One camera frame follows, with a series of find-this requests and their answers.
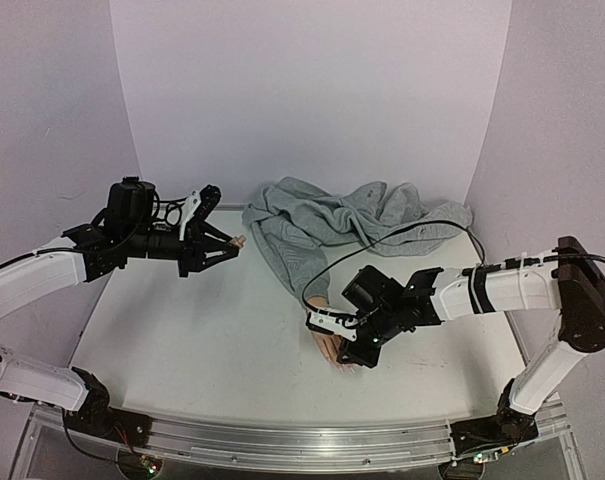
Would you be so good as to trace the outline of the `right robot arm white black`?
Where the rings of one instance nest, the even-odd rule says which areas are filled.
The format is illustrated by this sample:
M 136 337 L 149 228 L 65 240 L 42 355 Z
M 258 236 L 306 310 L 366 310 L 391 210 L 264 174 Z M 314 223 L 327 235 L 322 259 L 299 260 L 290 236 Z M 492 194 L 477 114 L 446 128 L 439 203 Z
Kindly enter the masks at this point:
M 536 256 L 464 269 L 419 270 L 402 285 L 372 266 L 343 291 L 356 307 L 356 337 L 343 340 L 337 359 L 368 368 L 381 348 L 404 332 L 471 315 L 553 310 L 559 318 L 542 350 L 504 388 L 495 414 L 451 426 L 457 457 L 514 447 L 538 436 L 543 402 L 585 356 L 605 348 L 602 257 L 572 236 Z

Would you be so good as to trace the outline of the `nail polish bottle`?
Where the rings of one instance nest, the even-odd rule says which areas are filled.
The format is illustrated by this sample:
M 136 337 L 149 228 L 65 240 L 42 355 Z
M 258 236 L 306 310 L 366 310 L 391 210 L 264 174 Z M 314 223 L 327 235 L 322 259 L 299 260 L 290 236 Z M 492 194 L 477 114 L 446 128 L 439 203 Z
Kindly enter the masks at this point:
M 235 237 L 231 240 L 231 244 L 236 246 L 239 249 L 242 249 L 244 247 L 245 243 L 246 243 L 245 236 Z

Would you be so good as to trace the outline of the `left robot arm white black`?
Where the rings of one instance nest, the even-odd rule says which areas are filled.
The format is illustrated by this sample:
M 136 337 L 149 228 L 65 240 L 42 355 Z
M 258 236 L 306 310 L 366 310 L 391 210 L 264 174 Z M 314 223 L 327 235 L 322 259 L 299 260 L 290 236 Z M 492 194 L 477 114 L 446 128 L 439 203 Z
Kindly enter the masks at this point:
M 125 177 L 109 190 L 106 206 L 86 224 L 0 265 L 0 321 L 59 290 L 123 269 L 131 258 L 176 263 L 182 278 L 236 258 L 244 237 L 232 237 L 207 218 L 221 200 L 208 185 L 172 202 L 155 186 Z M 0 396 L 76 412 L 98 437 L 113 433 L 109 393 L 91 374 L 19 355 L 0 344 Z

